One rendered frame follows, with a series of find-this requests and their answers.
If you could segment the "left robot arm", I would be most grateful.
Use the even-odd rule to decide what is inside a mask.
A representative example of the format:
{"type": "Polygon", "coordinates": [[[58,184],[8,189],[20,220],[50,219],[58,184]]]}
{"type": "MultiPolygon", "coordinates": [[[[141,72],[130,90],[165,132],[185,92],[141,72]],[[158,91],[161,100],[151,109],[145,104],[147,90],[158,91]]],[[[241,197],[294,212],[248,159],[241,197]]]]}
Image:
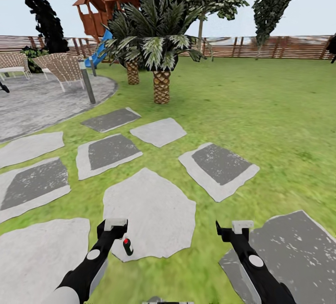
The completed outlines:
{"type": "Polygon", "coordinates": [[[41,304],[84,304],[89,300],[108,267],[109,252],[115,239],[127,231],[126,218],[109,218],[97,228],[98,242],[74,271],[41,304]]]}

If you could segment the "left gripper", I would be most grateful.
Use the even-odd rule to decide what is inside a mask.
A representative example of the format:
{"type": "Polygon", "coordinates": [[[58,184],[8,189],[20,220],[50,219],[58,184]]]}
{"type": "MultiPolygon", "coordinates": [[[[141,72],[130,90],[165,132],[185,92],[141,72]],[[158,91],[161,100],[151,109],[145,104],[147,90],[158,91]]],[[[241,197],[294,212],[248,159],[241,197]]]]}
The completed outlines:
{"type": "Polygon", "coordinates": [[[113,244],[114,240],[123,237],[126,231],[127,231],[127,224],[123,226],[116,225],[109,232],[105,232],[104,225],[100,225],[97,228],[98,240],[106,238],[111,242],[111,244],[113,244]]]}

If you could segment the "pesticide atomizer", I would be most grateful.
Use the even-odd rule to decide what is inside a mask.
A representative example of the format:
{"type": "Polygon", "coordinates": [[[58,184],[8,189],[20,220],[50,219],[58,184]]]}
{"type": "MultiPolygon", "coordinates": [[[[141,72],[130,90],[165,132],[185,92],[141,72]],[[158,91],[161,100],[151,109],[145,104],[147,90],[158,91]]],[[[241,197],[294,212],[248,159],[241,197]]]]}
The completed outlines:
{"type": "Polygon", "coordinates": [[[129,239],[126,240],[126,242],[123,242],[123,246],[125,248],[126,254],[128,256],[131,256],[133,253],[133,247],[129,239]]]}

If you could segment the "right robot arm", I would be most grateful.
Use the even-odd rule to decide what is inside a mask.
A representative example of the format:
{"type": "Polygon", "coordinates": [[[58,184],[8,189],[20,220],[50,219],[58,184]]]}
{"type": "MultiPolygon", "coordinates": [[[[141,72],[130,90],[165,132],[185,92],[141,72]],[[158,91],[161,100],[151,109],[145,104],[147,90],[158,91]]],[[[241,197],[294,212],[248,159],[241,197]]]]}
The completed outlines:
{"type": "Polygon", "coordinates": [[[251,220],[232,221],[233,228],[221,228],[218,221],[217,233],[224,242],[231,242],[241,262],[241,275],[257,304],[296,304],[291,292],[284,283],[268,272],[264,261],[249,245],[251,220]]]}

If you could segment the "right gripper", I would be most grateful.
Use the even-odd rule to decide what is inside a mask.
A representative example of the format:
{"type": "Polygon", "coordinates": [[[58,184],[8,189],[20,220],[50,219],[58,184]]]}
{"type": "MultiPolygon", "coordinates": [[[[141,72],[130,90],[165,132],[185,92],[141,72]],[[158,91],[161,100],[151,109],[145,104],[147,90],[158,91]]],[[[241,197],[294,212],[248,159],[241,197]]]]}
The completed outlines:
{"type": "Polygon", "coordinates": [[[217,224],[217,233],[220,235],[224,242],[231,242],[233,248],[235,249],[238,243],[249,241],[249,230],[247,228],[242,228],[242,234],[236,235],[231,228],[221,228],[218,221],[217,224]]]}

